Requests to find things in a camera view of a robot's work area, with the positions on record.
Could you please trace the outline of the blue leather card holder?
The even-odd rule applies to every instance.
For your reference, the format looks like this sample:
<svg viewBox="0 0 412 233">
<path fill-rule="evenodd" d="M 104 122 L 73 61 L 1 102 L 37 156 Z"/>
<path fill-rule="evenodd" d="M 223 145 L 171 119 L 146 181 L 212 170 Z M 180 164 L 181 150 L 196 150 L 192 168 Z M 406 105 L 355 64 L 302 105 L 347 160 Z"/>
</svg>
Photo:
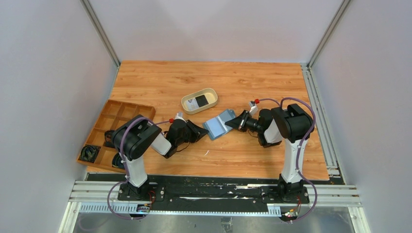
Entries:
<svg viewBox="0 0 412 233">
<path fill-rule="evenodd" d="M 209 119 L 202 124 L 203 128 L 209 131 L 207 134 L 210 140 L 215 140 L 229 133 L 233 128 L 225 123 L 236 117 L 233 109 L 226 109 L 216 117 Z"/>
</svg>

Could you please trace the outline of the cream oval plastic tray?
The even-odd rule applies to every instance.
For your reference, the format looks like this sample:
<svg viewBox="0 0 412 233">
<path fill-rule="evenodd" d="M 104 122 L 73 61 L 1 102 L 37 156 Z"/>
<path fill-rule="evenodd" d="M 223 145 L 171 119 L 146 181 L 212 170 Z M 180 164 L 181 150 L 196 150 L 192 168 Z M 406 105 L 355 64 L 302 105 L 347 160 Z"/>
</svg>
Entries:
<svg viewBox="0 0 412 233">
<path fill-rule="evenodd" d="M 194 115 L 211 107 L 218 102 L 218 95 L 212 88 L 205 88 L 182 97 L 181 105 L 188 115 Z"/>
</svg>

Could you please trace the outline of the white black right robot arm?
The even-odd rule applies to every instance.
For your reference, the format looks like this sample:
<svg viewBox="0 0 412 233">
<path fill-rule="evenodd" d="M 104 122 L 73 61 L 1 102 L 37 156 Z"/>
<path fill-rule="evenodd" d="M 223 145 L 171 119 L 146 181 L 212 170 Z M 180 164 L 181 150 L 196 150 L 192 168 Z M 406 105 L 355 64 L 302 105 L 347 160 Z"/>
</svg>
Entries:
<svg viewBox="0 0 412 233">
<path fill-rule="evenodd" d="M 301 166 L 314 125 L 313 118 L 298 104 L 290 104 L 286 109 L 261 109 L 258 118 L 253 118 L 249 111 L 244 110 L 239 116 L 226 121 L 225 125 L 241 132 L 257 132 L 258 142 L 264 148 L 285 142 L 284 166 L 275 194 L 266 192 L 266 196 L 289 202 L 305 192 Z"/>
</svg>

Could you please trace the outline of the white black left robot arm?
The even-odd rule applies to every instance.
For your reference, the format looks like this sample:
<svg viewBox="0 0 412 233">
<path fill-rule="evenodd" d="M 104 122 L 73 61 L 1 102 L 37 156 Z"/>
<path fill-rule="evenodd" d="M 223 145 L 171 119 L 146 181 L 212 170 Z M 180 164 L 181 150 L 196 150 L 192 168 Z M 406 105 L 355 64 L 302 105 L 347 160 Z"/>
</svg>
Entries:
<svg viewBox="0 0 412 233">
<path fill-rule="evenodd" d="M 121 194 L 136 200 L 143 200 L 149 195 L 143 159 L 148 148 L 168 159 L 179 152 L 180 145 L 196 143 L 209 133 L 207 129 L 185 120 L 182 113 L 177 113 L 168 122 L 170 127 L 164 132 L 152 120 L 138 115 L 112 133 L 112 144 L 126 171 L 126 181 L 120 185 Z"/>
</svg>

